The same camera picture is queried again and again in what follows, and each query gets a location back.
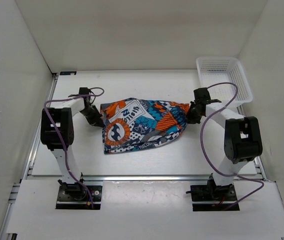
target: white plastic basket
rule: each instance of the white plastic basket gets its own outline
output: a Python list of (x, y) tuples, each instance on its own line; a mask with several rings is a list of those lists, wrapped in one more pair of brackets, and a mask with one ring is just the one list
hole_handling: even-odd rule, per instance
[[(238, 94), (229, 108), (236, 108), (253, 100), (250, 86), (241, 62), (234, 57), (199, 57), (196, 59), (201, 87), (230, 82), (238, 87)], [(235, 94), (235, 87), (230, 84), (209, 88), (211, 99), (219, 99), (226, 104)]]

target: white tabletop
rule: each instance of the white tabletop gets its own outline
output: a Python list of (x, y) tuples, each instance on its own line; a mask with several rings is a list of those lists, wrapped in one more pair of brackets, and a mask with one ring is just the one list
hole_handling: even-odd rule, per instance
[[(197, 70), (78, 71), (76, 75), (58, 77), (53, 99), (64, 99), (70, 94), (77, 94), (79, 87), (105, 89), (104, 95), (95, 100), (96, 107), (100, 109), (102, 103), (130, 97), (189, 103), (194, 100), (193, 90), (201, 86)], [(73, 125), (72, 148), (77, 165), (84, 175), (209, 175), (212, 173), (201, 150), (199, 124), (189, 124), (177, 140), (162, 147), (120, 154), (104, 154), (102, 129), (90, 126), (81, 114), (73, 117)], [(212, 120), (204, 130), (204, 143), (212, 162), (218, 166), (224, 158), (224, 130)], [(256, 173), (253, 162), (248, 163), (240, 171), (240, 174), (244, 175)], [(40, 143), (32, 175), (59, 176), (60, 174), (54, 156)]]
[[(237, 197), (259, 186), (234, 183)], [(284, 208), (277, 185), (243, 202), (240, 211), (193, 212), (187, 181), (103, 183), (101, 210), (55, 209), (56, 180), (23, 180), (7, 228), (17, 240), (280, 240)]]

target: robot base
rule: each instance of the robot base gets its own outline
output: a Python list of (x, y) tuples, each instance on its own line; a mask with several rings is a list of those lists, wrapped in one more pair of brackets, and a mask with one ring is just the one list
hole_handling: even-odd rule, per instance
[[(193, 212), (224, 211), (228, 206), (232, 204), (232, 202), (238, 200), (236, 190), (233, 185), (231, 185), (228, 191), (224, 194), (225, 199), (221, 204), (219, 204), (219, 201), (217, 201), (216, 199), (212, 199), (211, 194), (209, 194), (209, 188), (207, 185), (192, 185), (191, 191), (189, 193), (191, 193), (192, 197)], [(239, 210), (239, 204), (236, 204), (226, 211)]]
[(83, 199), (75, 199), (74, 197), (65, 193), (62, 186), (58, 189), (55, 209), (70, 209), (70, 210), (100, 210), (102, 199), (102, 186), (86, 185), (91, 192), (94, 206), (87, 204), (87, 197)]

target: white wall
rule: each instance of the white wall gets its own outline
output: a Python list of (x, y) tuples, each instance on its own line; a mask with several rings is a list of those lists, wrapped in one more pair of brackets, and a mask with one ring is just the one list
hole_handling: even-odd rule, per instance
[(0, 0), (0, 227), (51, 79), (16, 3)]
[(53, 72), (237, 57), (267, 0), (16, 0)]
[(263, 163), (284, 204), (284, 0), (268, 1), (239, 58), (254, 94), (245, 110), (258, 117)]

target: patterned fabric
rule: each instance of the patterned fabric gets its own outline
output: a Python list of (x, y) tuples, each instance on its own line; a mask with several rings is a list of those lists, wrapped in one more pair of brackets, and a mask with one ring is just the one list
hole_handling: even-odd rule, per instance
[(150, 149), (176, 139), (187, 126), (189, 104), (136, 98), (101, 104), (104, 153)]

